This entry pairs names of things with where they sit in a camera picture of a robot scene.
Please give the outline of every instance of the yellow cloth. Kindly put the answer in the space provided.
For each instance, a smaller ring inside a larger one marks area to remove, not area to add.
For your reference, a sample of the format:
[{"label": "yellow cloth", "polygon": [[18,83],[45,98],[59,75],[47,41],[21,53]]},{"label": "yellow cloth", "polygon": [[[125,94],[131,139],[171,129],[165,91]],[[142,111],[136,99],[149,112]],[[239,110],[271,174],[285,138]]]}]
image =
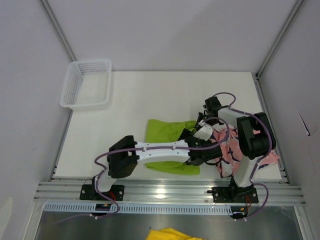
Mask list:
[{"label": "yellow cloth", "polygon": [[202,238],[191,237],[185,235],[173,228],[164,228],[159,231],[150,230],[148,237],[145,240],[203,240]]}]

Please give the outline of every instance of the white basket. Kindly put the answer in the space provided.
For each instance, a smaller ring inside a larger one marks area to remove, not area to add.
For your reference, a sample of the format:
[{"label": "white basket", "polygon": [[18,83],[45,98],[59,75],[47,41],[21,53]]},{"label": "white basket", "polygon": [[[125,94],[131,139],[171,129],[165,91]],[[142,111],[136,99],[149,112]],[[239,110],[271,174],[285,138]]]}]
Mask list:
[{"label": "white basket", "polygon": [[71,62],[66,71],[60,105],[74,111],[106,109],[111,102],[111,61]]}]

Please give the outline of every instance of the green cloth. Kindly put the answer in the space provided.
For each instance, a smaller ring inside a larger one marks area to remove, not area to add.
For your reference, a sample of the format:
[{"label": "green cloth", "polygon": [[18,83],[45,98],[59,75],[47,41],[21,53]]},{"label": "green cloth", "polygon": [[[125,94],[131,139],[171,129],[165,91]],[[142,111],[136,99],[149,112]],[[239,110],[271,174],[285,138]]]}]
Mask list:
[{"label": "green cloth", "polygon": [[[170,143],[175,142],[180,137],[184,128],[193,131],[196,121],[165,122],[150,119],[146,128],[145,141],[147,143]],[[200,173],[199,166],[186,165],[178,161],[158,161],[149,162],[145,166],[148,169],[181,175],[197,175]]]}]

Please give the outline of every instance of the pink floral fabric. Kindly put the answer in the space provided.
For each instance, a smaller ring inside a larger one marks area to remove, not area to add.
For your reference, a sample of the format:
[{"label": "pink floral fabric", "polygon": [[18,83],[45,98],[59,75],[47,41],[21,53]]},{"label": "pink floral fabric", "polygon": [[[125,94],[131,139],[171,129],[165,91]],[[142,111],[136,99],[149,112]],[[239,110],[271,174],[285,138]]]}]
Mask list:
[{"label": "pink floral fabric", "polygon": [[[220,173],[221,178],[227,178],[234,176],[240,166],[242,159],[242,152],[239,147],[238,141],[238,131],[235,127],[229,126],[230,132],[228,139],[223,142],[220,147],[222,151],[222,157],[214,159],[217,163],[217,169]],[[221,141],[226,136],[227,128],[220,131],[213,129],[211,136],[211,141],[213,143]],[[270,165],[278,164],[278,159],[280,157],[272,151],[265,159],[263,159],[259,164],[259,169],[266,168]]]}]

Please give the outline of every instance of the white wall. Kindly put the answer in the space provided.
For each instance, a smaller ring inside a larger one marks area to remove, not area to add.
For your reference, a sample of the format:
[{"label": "white wall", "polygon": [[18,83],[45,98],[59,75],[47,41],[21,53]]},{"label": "white wall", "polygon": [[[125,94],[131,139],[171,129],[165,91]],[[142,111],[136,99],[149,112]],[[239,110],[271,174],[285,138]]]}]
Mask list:
[{"label": "white wall", "polygon": [[18,240],[66,123],[69,62],[36,0],[1,1],[0,32],[0,205],[13,197],[3,239]]},{"label": "white wall", "polygon": [[117,71],[256,72],[296,0],[49,0],[78,59]]},{"label": "white wall", "polygon": [[315,239],[320,239],[319,10],[320,1],[306,1],[261,79],[289,176],[302,186]]}]

